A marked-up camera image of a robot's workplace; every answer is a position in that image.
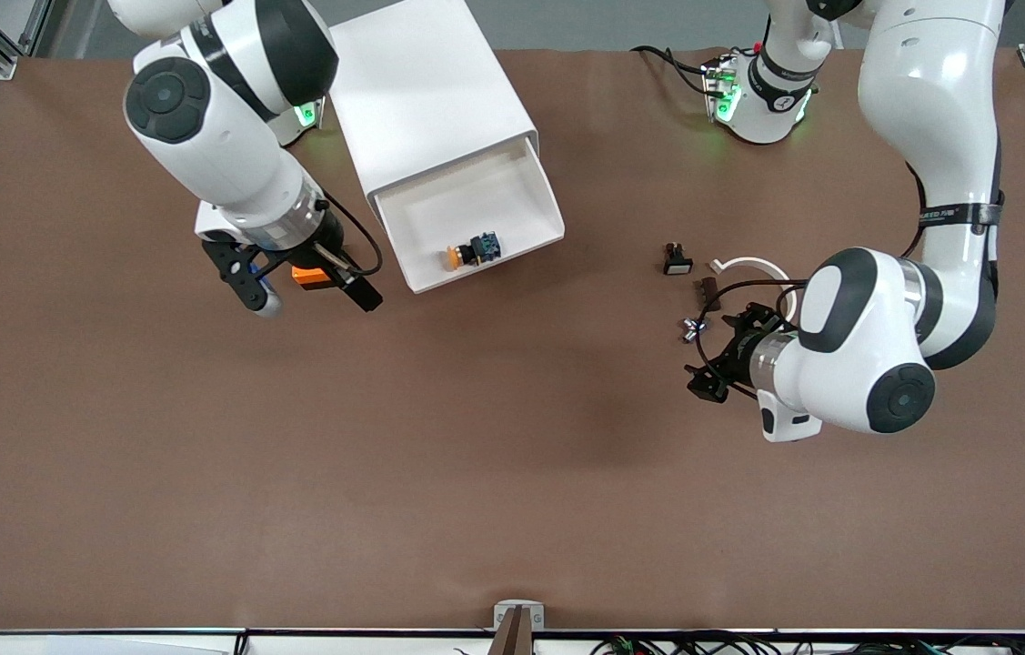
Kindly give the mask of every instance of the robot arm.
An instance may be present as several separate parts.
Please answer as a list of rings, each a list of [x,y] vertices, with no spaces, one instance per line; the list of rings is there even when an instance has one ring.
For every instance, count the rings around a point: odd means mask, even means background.
[[[164,38],[192,21],[215,12],[222,0],[109,0],[117,21],[137,37]]]
[[[752,303],[727,352],[690,382],[700,398],[721,402],[725,383],[752,385],[773,442],[813,436],[823,422],[896,433],[931,407],[932,371],[989,339],[1001,213],[991,74],[1003,8],[877,3],[860,107],[916,174],[922,261],[836,253],[808,282],[798,327]]]
[[[235,0],[142,50],[133,66],[129,127],[201,199],[196,233],[248,310],[279,312],[265,275],[284,262],[322,270],[363,311],[378,306],[371,272],[342,250],[326,195],[266,123],[333,82],[333,42],[309,3]]]
[[[711,77],[733,80],[708,103],[711,119],[750,144],[774,144],[803,120],[811,83],[831,52],[831,24],[801,0],[771,0],[767,33],[757,52],[733,51]]]

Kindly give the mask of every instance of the small electronic component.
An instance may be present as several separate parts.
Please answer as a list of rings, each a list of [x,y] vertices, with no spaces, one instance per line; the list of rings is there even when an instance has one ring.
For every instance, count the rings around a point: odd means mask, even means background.
[[[308,291],[337,287],[333,280],[321,269],[297,269],[296,265],[292,265],[290,269],[290,277],[294,279],[297,286]]]
[[[682,342],[694,343],[695,340],[698,340],[698,332],[710,328],[710,320],[686,319],[682,321],[682,328],[686,330],[686,333],[682,335]]]
[[[447,261],[451,271],[461,265],[480,265],[500,257],[500,241],[494,232],[484,232],[479,237],[461,246],[447,249]]]
[[[682,253],[682,244],[666,244],[666,264],[661,272],[665,275],[687,275],[694,271],[694,260]]]
[[[702,302],[712,299],[710,306],[706,308],[707,312],[719,312],[723,308],[723,303],[719,301],[719,279],[700,279],[696,287],[698,287],[698,292],[702,294]]]

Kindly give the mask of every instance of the white box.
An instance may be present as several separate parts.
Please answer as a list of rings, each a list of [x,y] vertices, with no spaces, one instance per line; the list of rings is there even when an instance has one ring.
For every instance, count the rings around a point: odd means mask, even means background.
[[[413,291],[565,237],[536,126],[463,0],[404,0],[330,33],[330,99]],[[451,271],[447,249],[484,232],[503,256]]]

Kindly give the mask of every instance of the gray floor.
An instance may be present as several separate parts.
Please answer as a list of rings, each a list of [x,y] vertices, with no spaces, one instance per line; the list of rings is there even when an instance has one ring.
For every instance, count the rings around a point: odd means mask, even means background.
[[[316,5],[330,24],[338,24],[392,1],[316,0]],[[33,0],[0,0],[8,32],[31,4]],[[766,22],[763,4],[732,0],[469,0],[467,4],[496,49],[624,50],[650,43],[689,50],[753,42],[762,37]],[[71,0],[57,21],[58,36],[43,45],[43,55],[130,58],[147,44],[118,24],[106,0]],[[848,48],[862,48],[866,41],[862,30],[845,27],[842,34]],[[1001,45],[1019,42],[1025,42],[1025,0],[1016,1],[1001,37]]]

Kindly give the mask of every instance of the orange object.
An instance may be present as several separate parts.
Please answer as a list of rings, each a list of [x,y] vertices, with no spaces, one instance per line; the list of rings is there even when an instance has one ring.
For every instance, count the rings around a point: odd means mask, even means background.
[[[333,280],[321,269],[297,269],[296,265],[291,265],[290,277],[294,279],[297,286],[308,291],[313,289],[329,289],[334,286]]]

